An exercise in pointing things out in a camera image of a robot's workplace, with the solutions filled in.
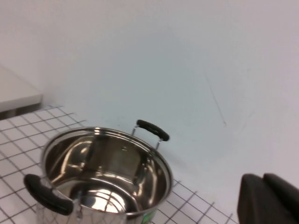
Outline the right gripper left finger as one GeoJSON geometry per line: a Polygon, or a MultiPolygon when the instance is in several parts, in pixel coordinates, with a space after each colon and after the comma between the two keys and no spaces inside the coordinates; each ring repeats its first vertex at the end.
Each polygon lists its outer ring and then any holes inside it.
{"type": "Polygon", "coordinates": [[[287,211],[261,177],[245,174],[240,185],[238,219],[241,224],[285,224],[287,211]]]}

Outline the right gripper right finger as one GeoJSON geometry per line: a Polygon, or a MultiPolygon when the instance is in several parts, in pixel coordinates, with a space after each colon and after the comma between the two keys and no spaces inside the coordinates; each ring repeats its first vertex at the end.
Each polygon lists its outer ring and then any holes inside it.
{"type": "Polygon", "coordinates": [[[294,219],[299,222],[299,189],[276,174],[264,174],[264,181],[294,219]]]}

